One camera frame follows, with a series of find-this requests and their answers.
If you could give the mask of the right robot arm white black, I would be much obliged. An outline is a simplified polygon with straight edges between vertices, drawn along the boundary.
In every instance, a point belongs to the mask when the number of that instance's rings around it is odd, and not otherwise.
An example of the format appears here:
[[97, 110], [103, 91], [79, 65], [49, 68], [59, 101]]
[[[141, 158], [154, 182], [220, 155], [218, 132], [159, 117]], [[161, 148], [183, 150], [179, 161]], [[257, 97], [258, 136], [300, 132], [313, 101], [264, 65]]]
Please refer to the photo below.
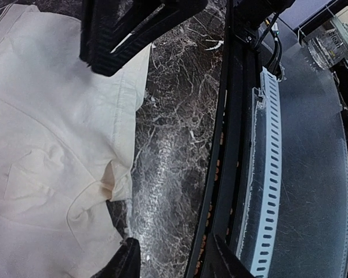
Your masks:
[[[294, 0], [289, 1], [230, 1], [231, 15], [233, 21], [233, 33], [237, 38], [250, 46], [252, 50], [257, 50], [262, 44], [266, 35], [271, 31], [279, 15], [290, 8]], [[270, 24], [259, 35], [259, 27], [271, 15]]]

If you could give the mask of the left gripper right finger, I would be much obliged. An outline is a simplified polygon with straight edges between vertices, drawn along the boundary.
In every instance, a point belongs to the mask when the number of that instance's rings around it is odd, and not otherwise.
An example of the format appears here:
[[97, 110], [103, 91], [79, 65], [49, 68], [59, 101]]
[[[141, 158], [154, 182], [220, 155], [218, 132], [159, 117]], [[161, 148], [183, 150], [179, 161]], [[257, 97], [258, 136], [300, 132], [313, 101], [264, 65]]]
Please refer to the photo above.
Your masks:
[[139, 278], [141, 251], [139, 241], [126, 238], [109, 263], [97, 273], [99, 278]]

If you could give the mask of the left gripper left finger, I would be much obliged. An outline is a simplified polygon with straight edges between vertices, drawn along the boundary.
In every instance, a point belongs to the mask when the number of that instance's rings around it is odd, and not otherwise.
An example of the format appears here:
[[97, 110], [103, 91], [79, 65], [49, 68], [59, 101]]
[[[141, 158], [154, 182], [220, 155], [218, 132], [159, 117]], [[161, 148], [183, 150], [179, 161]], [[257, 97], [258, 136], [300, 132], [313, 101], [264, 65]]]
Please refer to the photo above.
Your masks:
[[111, 77], [138, 52], [203, 11], [207, 1], [83, 1], [79, 57], [94, 73]]

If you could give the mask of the cream cotton boxer underwear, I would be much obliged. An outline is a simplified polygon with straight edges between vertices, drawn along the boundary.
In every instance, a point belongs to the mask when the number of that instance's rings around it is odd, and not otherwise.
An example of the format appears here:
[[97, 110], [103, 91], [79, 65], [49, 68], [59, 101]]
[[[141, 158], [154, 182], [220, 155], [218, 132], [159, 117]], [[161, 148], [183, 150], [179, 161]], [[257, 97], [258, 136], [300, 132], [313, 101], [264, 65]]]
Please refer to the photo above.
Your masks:
[[79, 59], [81, 23], [34, 5], [0, 15], [0, 277], [91, 277], [122, 237], [150, 48], [115, 75]]

